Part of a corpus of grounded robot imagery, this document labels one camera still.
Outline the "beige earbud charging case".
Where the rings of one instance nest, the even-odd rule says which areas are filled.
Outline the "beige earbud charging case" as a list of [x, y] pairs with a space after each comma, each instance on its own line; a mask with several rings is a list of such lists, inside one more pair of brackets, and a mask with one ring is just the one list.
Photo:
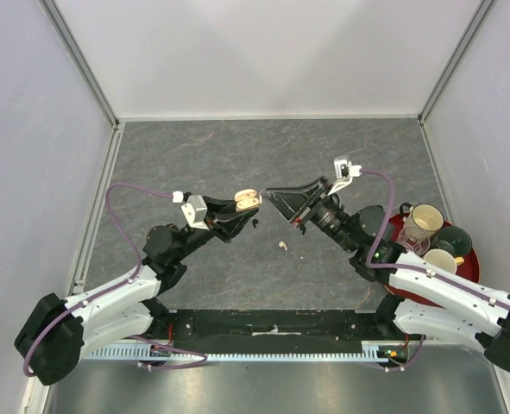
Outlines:
[[260, 198], [257, 190], [255, 189], [244, 189], [238, 191], [234, 195], [234, 201], [237, 212], [258, 208], [260, 205]]

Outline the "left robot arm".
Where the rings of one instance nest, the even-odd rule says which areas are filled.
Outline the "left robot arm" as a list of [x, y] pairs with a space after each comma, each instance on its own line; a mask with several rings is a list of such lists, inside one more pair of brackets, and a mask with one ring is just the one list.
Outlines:
[[14, 342], [22, 370], [44, 386], [65, 378], [91, 352], [124, 338], [161, 338], [167, 332], [167, 308], [158, 296], [176, 286], [186, 272], [183, 260], [218, 239], [229, 243], [258, 212], [253, 189], [231, 200], [176, 191], [186, 225], [149, 230], [136, 266], [95, 289], [59, 298], [41, 298]]

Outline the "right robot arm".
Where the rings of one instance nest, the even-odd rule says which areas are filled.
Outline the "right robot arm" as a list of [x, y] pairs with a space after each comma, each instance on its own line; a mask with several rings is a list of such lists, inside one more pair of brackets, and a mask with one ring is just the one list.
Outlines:
[[433, 303], [384, 300], [373, 320], [379, 337], [390, 340], [402, 332], [457, 342], [510, 373], [510, 293], [432, 265], [391, 241], [394, 227], [382, 206], [370, 205], [350, 215], [331, 189], [329, 180], [320, 178], [309, 185], [268, 188], [261, 199], [294, 227], [304, 229], [313, 223], [351, 253], [350, 265], [365, 280]]

